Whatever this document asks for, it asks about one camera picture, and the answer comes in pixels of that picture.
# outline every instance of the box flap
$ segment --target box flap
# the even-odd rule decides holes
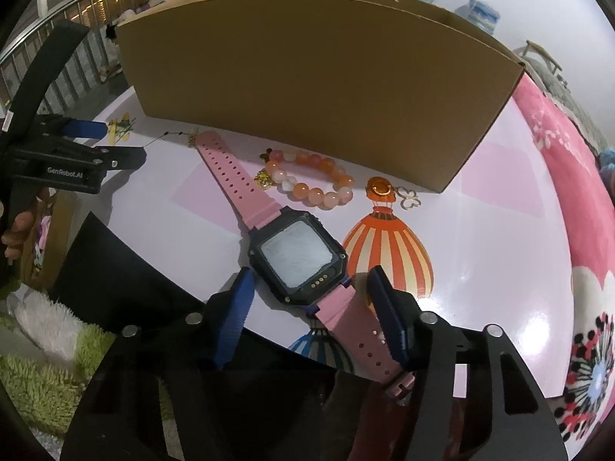
[[[438,192],[523,72],[482,40],[364,0],[183,0],[126,22],[118,39],[150,116],[281,141]]]

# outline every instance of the watch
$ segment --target watch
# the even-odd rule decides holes
[[[196,147],[250,235],[250,265],[276,299],[315,315],[374,381],[403,390],[413,376],[390,354],[377,318],[351,285],[344,248],[309,212],[282,207],[239,164],[215,131]]]

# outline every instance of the white tabletop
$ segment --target white tabletop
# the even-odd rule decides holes
[[[135,119],[121,145],[144,146],[165,131],[194,125],[148,118],[133,89],[105,109],[97,121]],[[282,144],[218,130],[244,168],[262,169],[259,154]],[[107,145],[108,140],[100,144]],[[247,231],[185,135],[169,135],[147,147],[147,162],[136,172],[110,172],[99,195],[82,196],[79,218],[94,211],[131,249],[154,268],[201,300],[226,289],[240,266],[248,265]],[[408,147],[411,157],[412,147]],[[280,204],[308,209],[340,242],[372,211],[365,184],[377,171],[337,161],[356,179],[354,199],[333,210],[290,201],[278,189],[268,193]],[[289,174],[310,187],[331,190],[317,172],[289,166]],[[423,192],[394,177],[394,186],[416,189],[422,206],[393,211],[424,245],[434,272],[431,296],[421,298],[449,323],[482,329],[501,325],[521,353],[545,396],[562,393],[570,359],[573,296],[568,240],[547,167],[530,130],[511,100],[475,153],[442,194]],[[286,311],[263,282],[246,326],[285,347],[309,326],[299,312]],[[464,396],[463,368],[455,394]]]

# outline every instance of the beaded bracelet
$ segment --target beaded bracelet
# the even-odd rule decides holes
[[[307,184],[297,182],[295,177],[289,176],[282,169],[284,162],[309,166],[323,171],[331,177],[337,192],[325,194],[318,187],[310,189]],[[337,166],[331,158],[321,158],[318,154],[309,154],[304,150],[297,152],[272,150],[269,152],[269,161],[265,164],[265,171],[271,176],[274,183],[282,187],[284,192],[291,192],[295,198],[301,201],[307,198],[314,206],[323,204],[325,207],[333,208],[338,204],[346,204],[352,200],[354,178],[348,176],[343,166]]]

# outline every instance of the floral blanket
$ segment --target floral blanket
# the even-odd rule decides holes
[[[570,119],[527,75],[513,98],[553,179],[570,243],[574,338],[566,387],[550,402],[572,459],[615,404],[615,208]]]

